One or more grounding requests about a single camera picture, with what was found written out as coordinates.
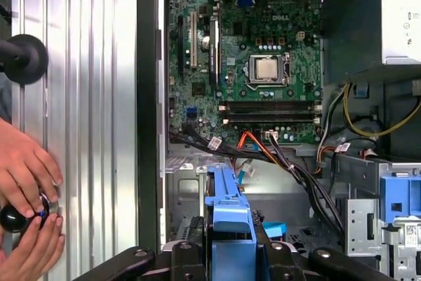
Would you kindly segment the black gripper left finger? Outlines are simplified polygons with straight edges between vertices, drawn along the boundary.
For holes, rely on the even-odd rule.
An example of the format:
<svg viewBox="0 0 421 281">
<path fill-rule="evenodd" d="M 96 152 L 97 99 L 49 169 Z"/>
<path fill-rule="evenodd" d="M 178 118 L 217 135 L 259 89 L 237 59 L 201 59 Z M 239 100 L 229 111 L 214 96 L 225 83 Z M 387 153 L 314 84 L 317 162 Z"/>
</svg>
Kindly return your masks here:
<svg viewBox="0 0 421 281">
<path fill-rule="evenodd" d="M 204 228 L 204 218 L 193 217 L 180 227 L 181 238 L 165 244 L 160 253 L 130 247 L 75 280 L 206 280 Z"/>
</svg>

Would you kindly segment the person's left hand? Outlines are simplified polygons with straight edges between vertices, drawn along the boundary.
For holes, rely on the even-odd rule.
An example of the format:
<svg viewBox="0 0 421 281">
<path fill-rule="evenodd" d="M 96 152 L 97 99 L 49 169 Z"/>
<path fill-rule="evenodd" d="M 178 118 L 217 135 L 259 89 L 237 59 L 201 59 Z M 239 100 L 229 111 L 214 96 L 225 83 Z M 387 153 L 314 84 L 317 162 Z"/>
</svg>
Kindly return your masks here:
<svg viewBox="0 0 421 281">
<path fill-rule="evenodd" d="M 63 177 L 52 156 L 39 143 L 1 120 L 1 202 L 25 217 L 43 210 L 39 193 L 56 202 Z"/>
</svg>

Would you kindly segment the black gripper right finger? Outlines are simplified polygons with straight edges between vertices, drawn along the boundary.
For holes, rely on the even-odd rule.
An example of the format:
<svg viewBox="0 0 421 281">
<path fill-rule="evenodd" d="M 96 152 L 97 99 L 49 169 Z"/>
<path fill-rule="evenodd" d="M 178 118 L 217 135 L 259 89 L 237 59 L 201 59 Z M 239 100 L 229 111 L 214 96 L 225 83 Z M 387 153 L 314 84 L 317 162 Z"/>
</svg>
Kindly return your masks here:
<svg viewBox="0 0 421 281">
<path fill-rule="evenodd" d="M 307 257 L 285 242 L 272 242 L 263 228 L 261 211 L 251 211 L 257 235 L 257 280 L 391 280 L 392 278 L 328 247 Z"/>
</svg>

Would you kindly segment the person's right hand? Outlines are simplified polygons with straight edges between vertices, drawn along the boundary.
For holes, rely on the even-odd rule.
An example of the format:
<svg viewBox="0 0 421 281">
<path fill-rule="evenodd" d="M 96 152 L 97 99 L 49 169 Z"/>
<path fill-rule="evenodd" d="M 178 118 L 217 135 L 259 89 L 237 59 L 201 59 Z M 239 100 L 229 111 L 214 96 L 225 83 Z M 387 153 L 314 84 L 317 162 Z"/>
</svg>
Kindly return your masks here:
<svg viewBox="0 0 421 281">
<path fill-rule="evenodd" d="M 38 280 L 61 258 L 65 236 L 63 218 L 52 214 L 41 225 L 35 217 L 9 256 L 1 250 L 1 280 Z"/>
</svg>

